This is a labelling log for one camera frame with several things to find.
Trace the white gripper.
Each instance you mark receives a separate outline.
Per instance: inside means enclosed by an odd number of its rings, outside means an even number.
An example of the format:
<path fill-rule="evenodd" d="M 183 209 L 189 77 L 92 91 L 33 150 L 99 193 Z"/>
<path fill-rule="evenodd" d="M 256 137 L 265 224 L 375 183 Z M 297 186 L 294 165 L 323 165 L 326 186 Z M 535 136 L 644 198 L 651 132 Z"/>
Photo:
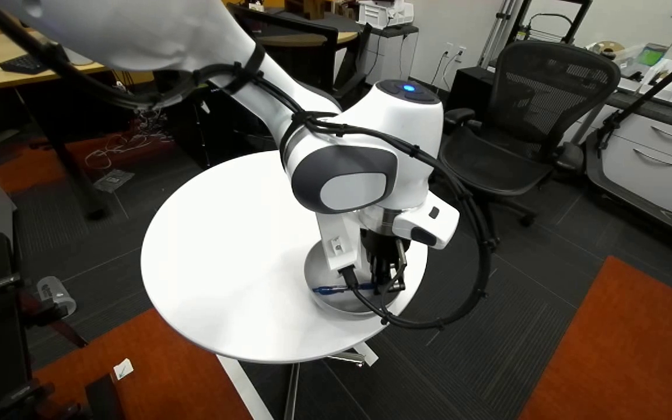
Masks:
<path fill-rule="evenodd" d="M 404 289 L 404 272 L 409 267 L 406 251 L 413 244 L 444 251 L 454 237 L 458 224 L 459 213 L 454 209 L 358 211 L 316 217 L 326 263 L 336 272 L 351 268 L 357 252 L 364 248 L 375 294 L 382 294 L 385 284 L 379 244 L 395 238 L 388 255 L 390 288 Z"/>

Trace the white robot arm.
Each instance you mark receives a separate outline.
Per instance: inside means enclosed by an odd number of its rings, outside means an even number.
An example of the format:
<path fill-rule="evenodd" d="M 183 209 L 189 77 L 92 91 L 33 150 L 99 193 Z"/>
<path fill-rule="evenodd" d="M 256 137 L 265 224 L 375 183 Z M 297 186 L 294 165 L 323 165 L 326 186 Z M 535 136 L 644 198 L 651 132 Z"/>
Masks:
<path fill-rule="evenodd" d="M 430 192 L 444 111 L 421 87 L 382 80 L 341 108 L 280 69 L 221 0 L 0 0 L 0 29 L 61 76 L 73 71 L 61 50 L 181 76 L 168 94 L 122 94 L 133 111 L 211 87 L 263 121 L 294 198 L 316 217 L 322 294 L 391 297 L 409 245 L 454 233 L 458 211 Z"/>

